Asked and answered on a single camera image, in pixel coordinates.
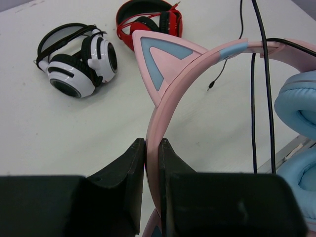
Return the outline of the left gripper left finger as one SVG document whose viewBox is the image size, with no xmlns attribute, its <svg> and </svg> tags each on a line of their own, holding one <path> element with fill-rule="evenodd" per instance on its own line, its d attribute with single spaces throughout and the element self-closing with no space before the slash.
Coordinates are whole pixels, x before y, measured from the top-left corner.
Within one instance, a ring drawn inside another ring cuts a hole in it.
<svg viewBox="0 0 316 237">
<path fill-rule="evenodd" d="M 144 139 L 88 177 L 0 178 L 3 237 L 133 237 L 140 232 Z"/>
</svg>

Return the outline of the pink blue cat-ear headphones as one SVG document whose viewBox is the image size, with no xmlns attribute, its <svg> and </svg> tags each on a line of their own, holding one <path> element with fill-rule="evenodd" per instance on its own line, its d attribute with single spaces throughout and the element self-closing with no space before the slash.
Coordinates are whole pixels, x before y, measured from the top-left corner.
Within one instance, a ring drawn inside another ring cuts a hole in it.
<svg viewBox="0 0 316 237">
<path fill-rule="evenodd" d="M 171 35 L 136 30 L 134 52 L 145 87 L 155 105 L 146 135 L 146 173 L 155 209 L 143 235 L 163 237 L 158 148 L 173 113 L 191 84 L 207 69 L 242 53 L 260 54 L 298 70 L 275 102 L 279 118 L 296 132 L 316 137 L 316 47 L 300 40 L 270 39 L 267 44 L 238 39 L 212 50 Z M 275 174 L 285 180 L 308 228 L 316 234 L 316 150 L 309 148 L 286 161 Z"/>
</svg>

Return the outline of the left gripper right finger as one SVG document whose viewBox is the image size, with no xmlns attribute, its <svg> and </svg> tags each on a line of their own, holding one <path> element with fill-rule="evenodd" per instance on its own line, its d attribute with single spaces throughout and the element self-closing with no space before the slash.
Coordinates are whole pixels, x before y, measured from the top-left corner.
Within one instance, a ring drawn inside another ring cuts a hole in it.
<svg viewBox="0 0 316 237">
<path fill-rule="evenodd" d="M 165 237 L 305 237 L 285 180 L 273 174 L 194 171 L 167 139 L 158 148 Z"/>
</svg>

